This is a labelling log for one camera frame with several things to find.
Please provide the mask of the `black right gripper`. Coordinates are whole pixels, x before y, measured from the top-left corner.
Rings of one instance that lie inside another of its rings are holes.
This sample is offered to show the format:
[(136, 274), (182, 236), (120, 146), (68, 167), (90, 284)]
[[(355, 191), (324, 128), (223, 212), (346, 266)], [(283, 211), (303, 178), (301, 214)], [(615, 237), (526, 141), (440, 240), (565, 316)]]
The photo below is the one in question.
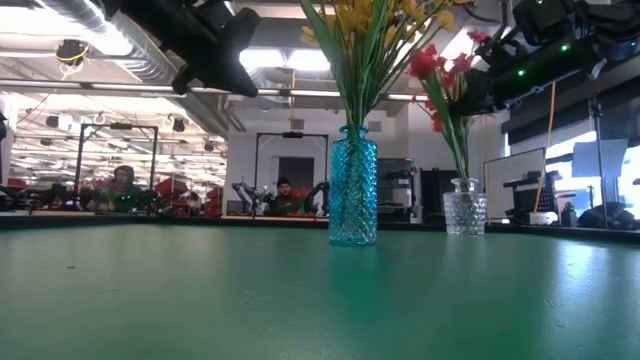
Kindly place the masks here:
[(482, 41), (482, 59), (491, 70), (499, 71), (492, 78), (477, 68), (464, 73), (464, 115), (495, 113), (511, 107), (554, 81), (581, 71), (591, 72), (603, 61), (586, 39), (561, 39), (512, 62), (520, 47), (515, 40), (517, 33), (517, 29), (506, 34), (499, 30)]

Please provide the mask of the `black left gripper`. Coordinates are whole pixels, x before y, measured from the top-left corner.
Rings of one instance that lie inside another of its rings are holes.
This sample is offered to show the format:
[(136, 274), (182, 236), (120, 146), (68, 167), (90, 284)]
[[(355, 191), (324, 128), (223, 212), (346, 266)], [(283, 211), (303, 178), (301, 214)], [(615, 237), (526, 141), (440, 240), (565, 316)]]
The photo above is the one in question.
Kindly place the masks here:
[(213, 9), (214, 24), (206, 11), (188, 6), (184, 0), (117, 0), (118, 9), (160, 41), (185, 64), (172, 81), (183, 94), (193, 79), (207, 88), (255, 98), (258, 89), (239, 62), (261, 22), (251, 8), (235, 15), (227, 7)]

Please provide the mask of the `clear cut-glass vase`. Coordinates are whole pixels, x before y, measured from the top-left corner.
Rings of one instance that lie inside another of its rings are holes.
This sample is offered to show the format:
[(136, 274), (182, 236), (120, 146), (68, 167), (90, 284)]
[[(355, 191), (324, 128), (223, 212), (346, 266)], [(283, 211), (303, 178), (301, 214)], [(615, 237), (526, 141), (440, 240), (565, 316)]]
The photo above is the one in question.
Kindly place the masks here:
[(443, 194), (446, 231), (454, 236), (480, 236), (485, 234), (487, 222), (487, 195), (479, 190), (475, 178), (454, 178), (452, 192)]

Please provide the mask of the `blue textured glass vase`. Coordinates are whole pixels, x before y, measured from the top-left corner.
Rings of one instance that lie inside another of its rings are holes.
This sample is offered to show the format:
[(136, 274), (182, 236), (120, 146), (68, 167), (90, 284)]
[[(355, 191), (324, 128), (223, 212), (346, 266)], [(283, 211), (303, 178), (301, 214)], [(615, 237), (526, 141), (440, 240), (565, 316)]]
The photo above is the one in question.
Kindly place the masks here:
[(331, 145), (329, 243), (370, 246), (377, 239), (378, 146), (363, 126), (340, 128)]

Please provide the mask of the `black equipment stack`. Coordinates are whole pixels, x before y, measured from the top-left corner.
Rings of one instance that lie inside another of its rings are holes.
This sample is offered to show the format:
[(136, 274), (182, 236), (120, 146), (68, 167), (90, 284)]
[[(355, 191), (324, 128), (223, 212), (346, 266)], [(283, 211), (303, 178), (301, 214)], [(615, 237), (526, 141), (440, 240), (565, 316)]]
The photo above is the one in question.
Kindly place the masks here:
[(561, 176), (557, 170), (542, 175), (541, 171), (528, 171), (521, 179), (505, 182), (512, 190), (513, 206), (505, 214), (512, 224), (530, 225), (530, 212), (555, 212), (558, 215), (555, 181)]

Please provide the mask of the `black cabinet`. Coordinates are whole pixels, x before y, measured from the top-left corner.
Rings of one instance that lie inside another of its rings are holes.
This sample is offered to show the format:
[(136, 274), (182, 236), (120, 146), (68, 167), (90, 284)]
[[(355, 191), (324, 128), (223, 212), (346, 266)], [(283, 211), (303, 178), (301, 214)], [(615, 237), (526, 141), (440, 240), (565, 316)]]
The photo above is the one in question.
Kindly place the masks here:
[(422, 221), (425, 224), (445, 224), (443, 195), (454, 191), (452, 180), (457, 172), (452, 170), (420, 170)]

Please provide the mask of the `white sheet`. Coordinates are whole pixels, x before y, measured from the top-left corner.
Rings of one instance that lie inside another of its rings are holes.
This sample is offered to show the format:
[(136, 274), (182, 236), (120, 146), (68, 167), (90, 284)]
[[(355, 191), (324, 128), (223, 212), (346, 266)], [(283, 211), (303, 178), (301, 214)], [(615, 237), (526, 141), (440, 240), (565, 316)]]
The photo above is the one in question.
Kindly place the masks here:
[(573, 148), (573, 177), (620, 177), (627, 139), (577, 142)]

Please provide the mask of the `black light stand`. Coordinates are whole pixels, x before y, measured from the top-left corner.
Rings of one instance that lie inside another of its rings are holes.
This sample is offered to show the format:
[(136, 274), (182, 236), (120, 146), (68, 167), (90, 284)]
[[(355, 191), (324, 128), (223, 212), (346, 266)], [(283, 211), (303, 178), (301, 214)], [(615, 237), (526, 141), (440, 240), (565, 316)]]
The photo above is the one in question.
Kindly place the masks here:
[(606, 192), (606, 177), (604, 174), (604, 164), (602, 157), (602, 140), (601, 140), (601, 117), (602, 110), (601, 105), (597, 100), (597, 96), (594, 95), (589, 99), (589, 110), (590, 116), (594, 123), (594, 130), (596, 133), (596, 153), (598, 158), (598, 175), (600, 178), (600, 188), (601, 188), (601, 209), (602, 209), (602, 227), (604, 229), (609, 228), (608, 222), (608, 208), (607, 208), (607, 192)]

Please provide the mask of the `black equipment rack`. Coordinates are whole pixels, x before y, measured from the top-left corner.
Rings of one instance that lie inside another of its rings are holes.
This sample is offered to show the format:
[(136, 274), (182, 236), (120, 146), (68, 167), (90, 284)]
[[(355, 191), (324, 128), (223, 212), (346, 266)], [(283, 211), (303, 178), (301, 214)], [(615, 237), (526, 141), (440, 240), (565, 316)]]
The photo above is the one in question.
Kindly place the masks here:
[(378, 222), (411, 223), (418, 214), (417, 168), (410, 158), (378, 159)]

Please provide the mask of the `person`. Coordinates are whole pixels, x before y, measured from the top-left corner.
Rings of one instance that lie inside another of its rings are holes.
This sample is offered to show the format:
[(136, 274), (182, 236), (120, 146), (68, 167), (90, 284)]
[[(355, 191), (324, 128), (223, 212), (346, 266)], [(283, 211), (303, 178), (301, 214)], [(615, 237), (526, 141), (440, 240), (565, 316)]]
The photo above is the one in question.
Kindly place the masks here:
[(98, 209), (128, 213), (137, 207), (138, 194), (142, 189), (134, 183), (135, 172), (129, 165), (114, 170), (114, 179), (98, 193)]
[(272, 216), (294, 216), (305, 212), (305, 201), (296, 196), (289, 180), (281, 176), (277, 180), (277, 194), (268, 204)]

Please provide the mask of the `long ceiling light bar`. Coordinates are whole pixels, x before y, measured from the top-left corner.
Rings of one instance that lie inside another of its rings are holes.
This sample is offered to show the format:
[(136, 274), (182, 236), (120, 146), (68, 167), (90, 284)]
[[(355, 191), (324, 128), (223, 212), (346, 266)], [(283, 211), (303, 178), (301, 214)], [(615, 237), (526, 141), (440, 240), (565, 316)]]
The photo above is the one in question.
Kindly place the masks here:
[[(141, 85), (125, 83), (92, 83), (52, 80), (20, 80), (0, 78), (0, 90), (15, 90), (23, 92), (44, 92), (45, 90), (60, 90), (69, 93), (133, 93), (137, 95), (151, 95), (155, 97), (183, 97), (187, 93), (214, 94), (214, 95), (239, 95), (225, 90), (189, 87), (184, 94), (179, 94), (169, 85)], [(307, 90), (307, 89), (278, 89), (259, 88), (256, 96), (267, 97), (308, 97), (308, 98), (340, 98), (338, 91)], [(428, 99), (424, 94), (384, 93), (379, 96), (380, 101), (395, 102), (424, 102)]]

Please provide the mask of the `dark bag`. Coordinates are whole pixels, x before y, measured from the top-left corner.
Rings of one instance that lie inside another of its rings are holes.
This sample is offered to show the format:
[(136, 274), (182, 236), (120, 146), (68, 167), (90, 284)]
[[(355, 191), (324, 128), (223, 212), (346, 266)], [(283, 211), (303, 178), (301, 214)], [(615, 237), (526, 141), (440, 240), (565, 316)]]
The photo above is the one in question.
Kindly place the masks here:
[(640, 230), (640, 220), (619, 202), (607, 202), (586, 210), (578, 218), (578, 225), (586, 228), (609, 228), (619, 230)]

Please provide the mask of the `silver ventilation duct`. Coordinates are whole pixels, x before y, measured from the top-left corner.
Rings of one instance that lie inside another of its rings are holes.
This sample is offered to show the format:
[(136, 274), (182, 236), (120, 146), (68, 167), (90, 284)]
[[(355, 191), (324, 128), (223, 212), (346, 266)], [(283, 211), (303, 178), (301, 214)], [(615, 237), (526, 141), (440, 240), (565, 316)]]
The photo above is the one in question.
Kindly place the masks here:
[[(107, 20), (99, 6), (91, 0), (35, 0), (66, 21), (79, 25), (89, 43), (116, 60), (129, 74), (144, 85), (170, 85), (177, 69), (143, 30), (118, 13)], [(227, 138), (229, 125), (213, 106), (196, 95), (169, 98), (183, 108), (204, 131)]]

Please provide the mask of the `black aluminium frame rig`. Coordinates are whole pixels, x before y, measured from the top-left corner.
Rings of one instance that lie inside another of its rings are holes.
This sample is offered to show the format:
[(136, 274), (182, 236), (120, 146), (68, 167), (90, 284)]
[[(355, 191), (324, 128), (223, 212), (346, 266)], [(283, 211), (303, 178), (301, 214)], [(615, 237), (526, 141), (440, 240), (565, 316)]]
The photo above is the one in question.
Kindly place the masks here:
[[(75, 177), (74, 177), (74, 185), (73, 185), (73, 193), (74, 195), (77, 197), (80, 194), (80, 176), (81, 176), (81, 164), (82, 164), (82, 159), (83, 159), (83, 151), (84, 151), (84, 144), (85, 142), (88, 140), (89, 137), (91, 137), (92, 135), (89, 135), (87, 138), (85, 137), (85, 130), (88, 128), (95, 128), (96, 130), (100, 130), (103, 127), (109, 127), (111, 130), (117, 130), (117, 131), (132, 131), (134, 129), (150, 129), (153, 131), (153, 140), (152, 140), (152, 153), (151, 153), (151, 167), (150, 167), (150, 180), (149, 180), (149, 187), (151, 188), (151, 191), (153, 192), (153, 186), (154, 186), (154, 177), (155, 177), (155, 173), (156, 173), (156, 155), (157, 155), (157, 147), (158, 147), (158, 136), (159, 136), (159, 128), (157, 126), (150, 126), (150, 125), (133, 125), (133, 124), (128, 124), (128, 123), (111, 123), (109, 125), (104, 125), (104, 124), (86, 124), (83, 123), (80, 125), (80, 134), (79, 134), (79, 140), (78, 140), (78, 149), (77, 149), (77, 157), (76, 157), (76, 172), (75, 172)], [(73, 204), (77, 205), (77, 198), (74, 198), (73, 200)]]
[(258, 186), (258, 172), (259, 172), (259, 152), (261, 150), (261, 137), (281, 137), (286, 139), (302, 139), (304, 137), (322, 138), (325, 141), (325, 145), (321, 146), (324, 151), (324, 180), (323, 185), (316, 185), (315, 188), (323, 193), (322, 215), (327, 217), (329, 215), (329, 171), (328, 171), (328, 159), (329, 159), (329, 136), (327, 134), (305, 134), (298, 131), (287, 132), (257, 132), (255, 137), (255, 153), (254, 153), (254, 178), (253, 185), (255, 188)]

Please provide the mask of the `black table frame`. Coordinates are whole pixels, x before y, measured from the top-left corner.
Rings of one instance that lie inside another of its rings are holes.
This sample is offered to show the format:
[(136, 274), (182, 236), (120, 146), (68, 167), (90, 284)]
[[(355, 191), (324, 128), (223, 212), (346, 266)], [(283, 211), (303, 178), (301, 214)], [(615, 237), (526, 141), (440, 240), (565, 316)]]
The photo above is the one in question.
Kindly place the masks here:
[[(323, 229), (329, 227), (328, 222), (313, 221), (308, 218), (274, 220), (247, 218), (171, 218), (134, 215), (21, 215), (19, 213), (0, 213), (0, 231), (32, 230), (50, 228), (70, 228), (107, 225), (177, 225), (204, 227), (262, 227)], [(516, 226), (508, 224), (491, 224), (485, 227), (486, 234), (538, 235), (585, 242), (626, 244), (640, 246), (640, 230), (616, 230), (598, 228), (570, 228), (559, 226)]]

